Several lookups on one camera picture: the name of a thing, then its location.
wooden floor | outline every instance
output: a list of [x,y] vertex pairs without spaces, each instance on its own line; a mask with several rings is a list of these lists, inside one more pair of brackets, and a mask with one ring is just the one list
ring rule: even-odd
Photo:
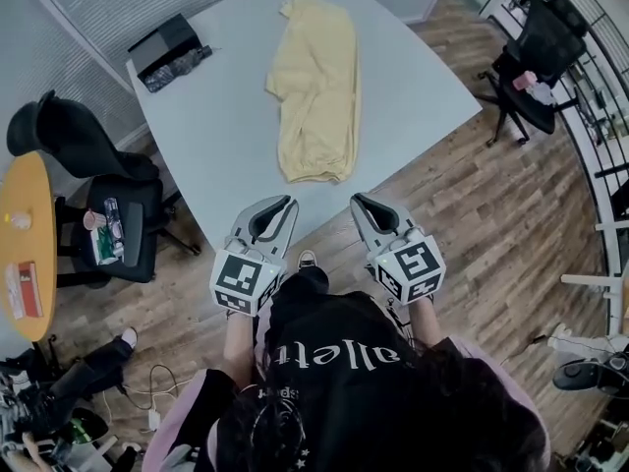
[[[488,89],[475,74],[490,65],[504,43],[491,24],[480,22],[457,0],[440,0],[433,17],[416,31],[469,89]],[[440,246],[447,275],[435,306],[445,329],[476,340],[504,362],[537,402],[553,449],[563,454],[590,429],[604,398],[556,390],[550,382],[554,358],[543,345],[510,357],[532,333],[550,331],[560,321],[576,334],[604,333],[605,307],[597,289],[559,282],[566,271],[602,273],[595,207],[562,127],[552,136],[532,130],[532,141],[524,147],[514,143],[508,128],[487,149],[496,120],[496,110],[486,108],[378,190],[408,207]],[[161,244],[157,278],[149,284],[114,281],[101,290],[59,291],[51,332],[60,337],[62,359],[87,353],[131,325],[140,343],[126,377],[136,389],[147,389],[153,364],[170,367],[178,381],[217,365],[225,322],[207,295],[213,253],[185,205],[176,227],[183,237],[203,244],[201,257]],[[332,291],[363,289],[384,298],[364,270],[365,248],[348,211],[294,247],[291,259],[305,247],[316,251]],[[155,378],[159,388],[170,387],[165,373]],[[132,396],[148,403],[144,395]],[[146,444],[146,413],[116,390],[108,391],[107,399],[112,431],[122,440]],[[162,414],[170,403],[169,397],[156,398]],[[106,417],[102,397],[95,407]]]

white marker cube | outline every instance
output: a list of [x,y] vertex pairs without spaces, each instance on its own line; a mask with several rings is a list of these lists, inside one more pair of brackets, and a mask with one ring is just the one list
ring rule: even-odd
[[404,305],[436,292],[445,277],[445,262],[432,236],[377,256],[372,265],[376,281]]
[[209,289],[218,306],[254,317],[279,288],[283,268],[219,250]]

white table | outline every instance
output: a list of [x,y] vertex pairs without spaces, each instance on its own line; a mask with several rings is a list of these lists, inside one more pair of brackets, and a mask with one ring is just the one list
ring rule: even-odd
[[127,64],[148,126],[201,230],[221,248],[237,214],[270,196],[300,204],[293,243],[380,184],[481,110],[439,58],[374,0],[326,0],[357,30],[363,110],[356,168],[340,184],[288,184],[277,161],[279,104],[266,73],[286,0],[223,0],[189,19],[220,48],[188,76],[149,93]]

chair seat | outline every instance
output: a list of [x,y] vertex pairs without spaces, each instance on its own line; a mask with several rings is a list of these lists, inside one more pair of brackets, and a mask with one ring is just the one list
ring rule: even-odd
[[[115,175],[103,175],[92,180],[87,194],[86,207],[104,214],[104,201],[107,198],[115,198],[118,202],[124,230],[125,219],[131,203],[143,205],[145,223],[150,223],[151,219],[159,218],[162,214],[162,193],[163,185],[160,180],[139,182]],[[73,260],[75,266],[77,263],[83,262],[90,270],[98,269],[110,276],[138,283],[147,283],[153,278],[157,252],[157,235],[155,233],[143,232],[138,263],[133,267],[128,267],[122,262],[96,265],[89,232],[81,224],[75,224],[72,231],[72,244],[80,246],[82,252],[81,261]]]
[[534,99],[525,90],[516,90],[510,76],[500,76],[500,89],[512,108],[541,131],[554,133],[554,108]]

white robot device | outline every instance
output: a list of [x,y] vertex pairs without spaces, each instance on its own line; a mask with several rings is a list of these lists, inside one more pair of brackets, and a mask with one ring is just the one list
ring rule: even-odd
[[[445,276],[441,253],[405,208],[356,194],[350,210],[367,245],[370,272],[398,302],[406,305],[438,290]],[[298,211],[290,196],[275,196],[238,215],[209,281],[218,306],[254,317],[277,291]]]

